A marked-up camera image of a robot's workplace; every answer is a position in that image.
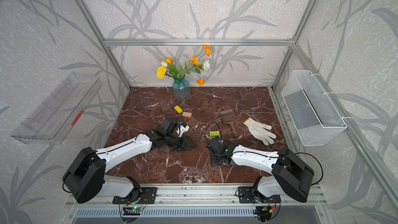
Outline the yellow block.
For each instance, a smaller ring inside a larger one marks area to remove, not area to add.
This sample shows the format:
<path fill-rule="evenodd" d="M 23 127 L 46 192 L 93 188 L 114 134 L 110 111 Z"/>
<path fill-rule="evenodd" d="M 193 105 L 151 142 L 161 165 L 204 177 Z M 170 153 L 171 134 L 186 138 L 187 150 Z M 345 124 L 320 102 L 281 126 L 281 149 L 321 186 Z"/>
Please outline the yellow block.
<path fill-rule="evenodd" d="M 174 107 L 174 109 L 175 109 L 175 111 L 176 111 L 178 114 L 183 113 L 183 110 L 182 110 L 181 107 L 178 106 L 178 105 L 176 105 L 176 106 Z"/>

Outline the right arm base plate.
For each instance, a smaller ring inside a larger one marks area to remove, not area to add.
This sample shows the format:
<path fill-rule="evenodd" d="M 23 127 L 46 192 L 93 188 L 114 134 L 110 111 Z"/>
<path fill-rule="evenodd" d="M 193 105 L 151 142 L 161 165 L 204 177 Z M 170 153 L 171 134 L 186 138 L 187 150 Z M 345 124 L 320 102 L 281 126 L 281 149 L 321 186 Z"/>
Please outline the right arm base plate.
<path fill-rule="evenodd" d="M 281 202 L 280 195 L 273 195 L 265 197 L 258 191 L 253 191 L 251 187 L 238 187 L 235 195 L 239 198 L 241 204 L 246 203 L 265 203 L 265 204 L 279 204 Z"/>

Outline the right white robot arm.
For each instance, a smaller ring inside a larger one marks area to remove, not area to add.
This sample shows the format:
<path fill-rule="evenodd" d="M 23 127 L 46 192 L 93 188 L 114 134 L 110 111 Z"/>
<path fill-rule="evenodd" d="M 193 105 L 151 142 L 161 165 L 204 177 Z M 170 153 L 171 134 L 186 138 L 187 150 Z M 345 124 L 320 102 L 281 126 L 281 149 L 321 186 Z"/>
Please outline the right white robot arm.
<path fill-rule="evenodd" d="M 259 176 L 248 193 L 248 201 L 268 203 L 281 194 L 306 203 L 314 178 L 314 170 L 290 149 L 260 151 L 243 145 L 225 145 L 212 139 L 206 148 L 210 151 L 211 165 L 251 167 L 270 176 Z"/>

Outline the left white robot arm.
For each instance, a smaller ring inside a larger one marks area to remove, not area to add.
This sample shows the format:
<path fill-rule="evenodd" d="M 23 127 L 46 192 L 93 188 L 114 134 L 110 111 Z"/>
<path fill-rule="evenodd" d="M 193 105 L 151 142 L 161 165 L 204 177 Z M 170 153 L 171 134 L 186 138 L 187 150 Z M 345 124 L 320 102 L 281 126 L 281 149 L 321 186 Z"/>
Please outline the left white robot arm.
<path fill-rule="evenodd" d="M 137 155 L 163 146 L 178 152 L 197 148 L 186 133 L 161 130 L 148 130 L 120 144 L 98 150 L 87 147 L 79 152 L 64 174 L 63 188 L 68 189 L 78 203 L 86 203 L 94 197 L 116 197 L 122 203 L 134 202 L 143 194 L 139 183 L 130 177 L 106 173 Z"/>

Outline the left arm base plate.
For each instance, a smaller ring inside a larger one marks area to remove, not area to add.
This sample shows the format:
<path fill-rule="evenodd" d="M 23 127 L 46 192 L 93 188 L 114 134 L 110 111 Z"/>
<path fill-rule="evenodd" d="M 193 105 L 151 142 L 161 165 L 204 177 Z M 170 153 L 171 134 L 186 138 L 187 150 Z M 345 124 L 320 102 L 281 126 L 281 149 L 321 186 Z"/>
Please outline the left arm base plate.
<path fill-rule="evenodd" d="M 154 204 L 157 194 L 157 187 L 142 187 L 140 189 L 134 188 L 127 197 L 113 198 L 112 203 L 116 205 L 126 204 Z"/>

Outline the light green block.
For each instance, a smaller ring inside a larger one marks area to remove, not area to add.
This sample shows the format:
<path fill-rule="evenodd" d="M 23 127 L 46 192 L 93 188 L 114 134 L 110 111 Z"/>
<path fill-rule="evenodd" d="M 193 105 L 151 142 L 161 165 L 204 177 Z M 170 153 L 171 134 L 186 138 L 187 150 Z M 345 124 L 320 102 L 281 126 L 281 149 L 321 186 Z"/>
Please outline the light green block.
<path fill-rule="evenodd" d="M 210 137 L 217 137 L 220 136 L 220 131 L 210 131 L 209 132 Z"/>

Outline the tan wooden block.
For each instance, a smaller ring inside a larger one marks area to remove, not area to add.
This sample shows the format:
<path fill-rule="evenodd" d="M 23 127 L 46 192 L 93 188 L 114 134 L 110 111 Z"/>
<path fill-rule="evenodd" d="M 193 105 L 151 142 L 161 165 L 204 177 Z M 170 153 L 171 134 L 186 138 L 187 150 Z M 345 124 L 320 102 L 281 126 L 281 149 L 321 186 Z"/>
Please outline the tan wooden block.
<path fill-rule="evenodd" d="M 191 118 L 191 117 L 192 117 L 192 113 L 190 113 L 190 112 L 183 112 L 183 113 L 182 113 L 182 116 L 183 116 L 183 117 L 187 117 L 187 118 Z"/>

